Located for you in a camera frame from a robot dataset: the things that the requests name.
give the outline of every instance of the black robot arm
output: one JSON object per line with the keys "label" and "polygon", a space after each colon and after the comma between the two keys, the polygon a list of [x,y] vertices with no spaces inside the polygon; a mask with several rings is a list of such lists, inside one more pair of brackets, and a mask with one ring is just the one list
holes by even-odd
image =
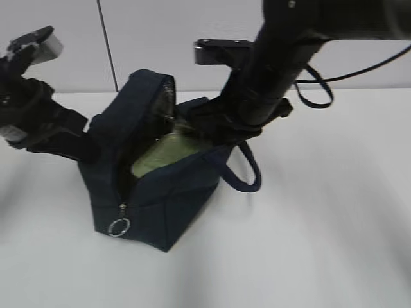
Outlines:
{"label": "black robot arm", "polygon": [[83,132],[87,118],[51,99],[45,82],[25,79],[30,65],[59,56],[62,45],[48,26],[11,42],[0,58],[0,135],[17,149],[92,162],[99,148]]}
{"label": "black robot arm", "polygon": [[286,117],[292,107],[283,96],[326,42],[411,38],[409,0],[264,0],[263,13],[265,23],[252,45],[197,42],[199,64],[206,64],[205,55],[217,59],[209,64],[232,63],[230,56],[237,55],[221,95],[189,115],[217,144],[241,142]]}

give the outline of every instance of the zipper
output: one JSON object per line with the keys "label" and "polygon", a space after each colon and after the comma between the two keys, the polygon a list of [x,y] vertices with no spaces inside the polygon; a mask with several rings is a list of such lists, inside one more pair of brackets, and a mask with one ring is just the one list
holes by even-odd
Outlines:
{"label": "zipper", "polygon": [[[111,237],[120,237],[123,236],[127,233],[127,231],[130,229],[131,227],[131,221],[126,218],[126,209],[127,209],[127,205],[125,205],[124,203],[120,205],[120,212],[119,212],[119,217],[117,220],[113,221],[110,225],[109,228],[107,229],[107,233],[109,234],[109,236]],[[114,227],[117,224],[124,224],[123,229],[121,229],[120,231],[117,231],[116,233],[114,233]]]}
{"label": "zipper", "polygon": [[[152,119],[153,118],[154,119],[163,118],[167,123],[174,123],[174,121],[175,121],[175,116],[174,116],[174,111],[175,111],[175,89],[174,89],[174,85],[172,84],[172,86],[170,86],[170,84],[165,83],[163,85],[163,91],[164,91],[163,93],[165,93],[165,95],[168,96],[165,99],[165,101],[167,103],[171,103],[170,106],[166,106],[166,108],[169,108],[169,110],[165,110],[165,111],[163,110],[164,113],[158,114],[158,110],[155,109],[155,110],[153,110],[153,112],[151,114],[149,113],[146,116],[147,116],[147,118],[152,117]],[[133,140],[136,139],[136,137],[139,134],[140,134],[140,131],[137,130],[137,128],[135,128],[135,131],[130,134],[127,141],[124,142],[124,145],[126,145],[130,142],[136,143],[136,142],[133,142]],[[131,187],[130,191],[128,191],[128,193],[126,193],[127,196],[125,196],[124,193],[119,192],[119,187],[118,187],[118,185],[119,185],[119,182],[118,182],[119,171],[118,171],[118,168],[119,168],[119,164],[117,163],[114,166],[113,174],[115,175],[115,179],[116,179],[114,182],[116,182],[116,197],[117,197],[117,201],[119,203],[119,216],[116,220],[114,220],[109,225],[109,227],[107,229],[107,233],[111,237],[121,237],[121,236],[125,235],[130,230],[130,227],[131,227],[131,221],[126,216],[127,216],[127,202],[128,202],[128,199],[129,199],[130,195],[132,194],[132,189],[133,188]],[[116,225],[118,225],[120,223],[124,224],[124,227],[122,228],[121,231],[114,232],[114,227],[116,227]]]}

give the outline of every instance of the bag handle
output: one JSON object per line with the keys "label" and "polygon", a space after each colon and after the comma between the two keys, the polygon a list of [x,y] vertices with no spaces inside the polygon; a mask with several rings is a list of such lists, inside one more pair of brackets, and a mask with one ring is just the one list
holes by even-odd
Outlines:
{"label": "bag handle", "polygon": [[209,155],[207,160],[213,164],[213,166],[220,172],[221,177],[234,189],[243,193],[254,193],[261,188],[261,171],[257,165],[256,159],[252,154],[250,146],[246,141],[243,141],[238,145],[241,152],[249,162],[252,171],[254,172],[255,180],[253,184],[248,184],[243,180],[240,180],[238,176],[230,169],[226,161],[218,154],[218,152]]}

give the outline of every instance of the white tabletop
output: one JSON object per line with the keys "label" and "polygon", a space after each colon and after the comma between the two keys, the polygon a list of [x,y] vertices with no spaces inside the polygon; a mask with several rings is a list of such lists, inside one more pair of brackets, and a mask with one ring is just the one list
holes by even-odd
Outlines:
{"label": "white tabletop", "polygon": [[[291,92],[250,141],[260,192],[222,182],[169,253],[97,234],[74,162],[1,142],[0,307],[411,307],[411,89],[335,95]],[[90,117],[113,97],[56,100]]]}

